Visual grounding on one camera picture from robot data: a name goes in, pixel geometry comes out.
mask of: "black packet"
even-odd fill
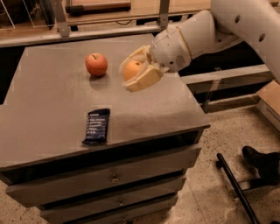
[[[84,144],[107,142],[109,116],[109,108],[96,109],[88,113],[86,139],[82,141]]]

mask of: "person's foot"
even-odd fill
[[[280,183],[280,173],[278,170],[280,153],[272,152],[264,154],[250,146],[244,146],[242,153],[247,163],[254,166],[258,170],[261,178],[268,184],[278,185]]]

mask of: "gray tabletop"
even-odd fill
[[[177,73],[130,93],[118,67],[150,34],[27,47],[0,106],[0,170],[208,127]],[[91,77],[85,58],[103,53],[108,71]],[[110,108],[108,141],[82,144],[88,112]]]

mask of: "black pole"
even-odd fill
[[[248,217],[251,219],[252,223],[261,224],[261,222],[257,219],[253,208],[251,207],[251,205],[247,201],[247,198],[244,195],[242,189],[240,188],[238,182],[236,181],[234,174],[229,169],[226,160],[224,159],[224,157],[220,153],[217,154],[217,158],[219,159],[219,161],[218,161],[219,166],[221,166],[224,169],[225,173],[227,174],[227,177],[230,180],[230,183],[233,186],[233,188],[234,188],[238,198],[240,199],[243,207],[245,208]]]

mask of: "metal post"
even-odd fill
[[[168,25],[169,2],[170,0],[160,0],[159,19],[157,22],[162,28],[165,28]]]
[[[60,0],[49,0],[52,5],[56,22],[58,23],[59,33],[62,38],[69,37],[70,30],[65,17],[62,2]]]
[[[216,163],[217,167],[218,168],[222,167],[224,169],[224,171],[227,174],[227,177],[230,180],[230,183],[233,186],[238,198],[240,199],[241,203],[243,204],[243,207],[245,208],[248,217],[251,219],[253,224],[261,224],[261,222],[257,219],[253,208],[251,207],[251,205],[247,201],[247,198],[243,194],[243,191],[240,188],[238,182],[236,181],[234,174],[230,171],[226,160],[224,159],[224,157],[220,153],[217,154],[217,158],[219,159],[219,161],[217,161],[217,163]]]

